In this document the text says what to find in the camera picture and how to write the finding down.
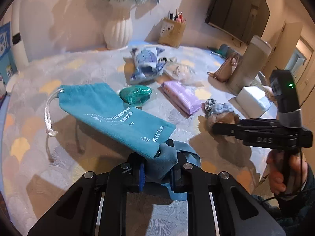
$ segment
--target pen holder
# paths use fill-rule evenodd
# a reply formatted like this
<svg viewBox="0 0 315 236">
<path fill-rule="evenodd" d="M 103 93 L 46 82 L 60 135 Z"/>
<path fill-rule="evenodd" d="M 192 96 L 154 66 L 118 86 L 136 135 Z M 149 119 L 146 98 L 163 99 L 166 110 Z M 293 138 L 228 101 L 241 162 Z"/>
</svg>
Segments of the pen holder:
<svg viewBox="0 0 315 236">
<path fill-rule="evenodd" d="M 164 18 L 158 43 L 178 48 L 183 38 L 185 28 L 185 23 Z"/>
</svg>

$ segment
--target human hand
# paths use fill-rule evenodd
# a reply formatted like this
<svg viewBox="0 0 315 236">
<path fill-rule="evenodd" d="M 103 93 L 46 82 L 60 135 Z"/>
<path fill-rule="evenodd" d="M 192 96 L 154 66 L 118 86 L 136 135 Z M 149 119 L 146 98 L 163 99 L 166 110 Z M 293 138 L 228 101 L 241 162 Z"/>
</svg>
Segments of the human hand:
<svg viewBox="0 0 315 236">
<path fill-rule="evenodd" d="M 267 157 L 267 164 L 269 165 L 269 186 L 272 193 L 278 195 L 285 192 L 286 185 L 283 183 L 284 177 L 281 172 L 275 166 L 275 158 L 277 154 L 275 150 L 272 150 Z M 292 155 L 289 161 L 289 166 L 296 173 L 294 180 L 294 190 L 298 190 L 306 181 L 308 177 L 308 164 L 306 161 L 302 161 L 302 183 L 301 183 L 301 158 L 295 155 Z"/>
</svg>

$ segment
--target green item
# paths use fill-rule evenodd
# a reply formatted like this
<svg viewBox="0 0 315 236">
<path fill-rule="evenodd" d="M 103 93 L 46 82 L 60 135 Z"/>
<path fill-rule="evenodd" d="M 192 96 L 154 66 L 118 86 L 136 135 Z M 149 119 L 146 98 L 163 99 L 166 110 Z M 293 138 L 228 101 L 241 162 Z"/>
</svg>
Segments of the green item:
<svg viewBox="0 0 315 236">
<path fill-rule="evenodd" d="M 144 85 L 133 85 L 122 89 L 119 96 L 132 106 L 143 106 L 150 99 L 152 89 Z"/>
</svg>

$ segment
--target plastic bag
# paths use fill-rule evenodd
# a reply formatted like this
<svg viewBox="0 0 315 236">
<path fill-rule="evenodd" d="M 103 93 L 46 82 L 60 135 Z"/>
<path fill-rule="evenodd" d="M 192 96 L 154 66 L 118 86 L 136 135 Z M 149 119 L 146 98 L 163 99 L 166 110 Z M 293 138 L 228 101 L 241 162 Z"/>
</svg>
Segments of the plastic bag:
<svg viewBox="0 0 315 236">
<path fill-rule="evenodd" d="M 164 72 L 176 81 L 180 81 L 184 85 L 195 85 L 198 80 L 196 72 L 185 64 L 168 62 L 164 66 Z"/>
<path fill-rule="evenodd" d="M 122 89 L 119 92 L 119 96 L 126 103 L 141 107 L 145 102 L 147 102 L 152 95 L 152 88 L 144 85 L 133 85 L 127 88 Z"/>
<path fill-rule="evenodd" d="M 133 48 L 131 54 L 134 59 L 136 71 L 130 77 L 131 84 L 139 84 L 154 80 L 163 73 L 164 61 L 158 57 L 164 49 L 160 47 L 144 47 L 143 49 Z"/>
</svg>

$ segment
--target pink handbag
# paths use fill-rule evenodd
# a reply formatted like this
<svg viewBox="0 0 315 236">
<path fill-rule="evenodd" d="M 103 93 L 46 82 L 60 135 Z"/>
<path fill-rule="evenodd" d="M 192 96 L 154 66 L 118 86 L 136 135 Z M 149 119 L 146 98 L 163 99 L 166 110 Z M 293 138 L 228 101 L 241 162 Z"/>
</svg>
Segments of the pink handbag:
<svg viewBox="0 0 315 236">
<path fill-rule="evenodd" d="M 230 76 L 232 75 L 232 67 L 237 66 L 238 62 L 240 60 L 240 55 L 236 52 L 232 53 L 231 56 L 226 58 L 224 63 L 220 66 L 220 68 L 214 72 L 208 72 L 208 75 L 213 77 L 214 79 L 220 81 L 220 82 L 226 82 Z"/>
</svg>

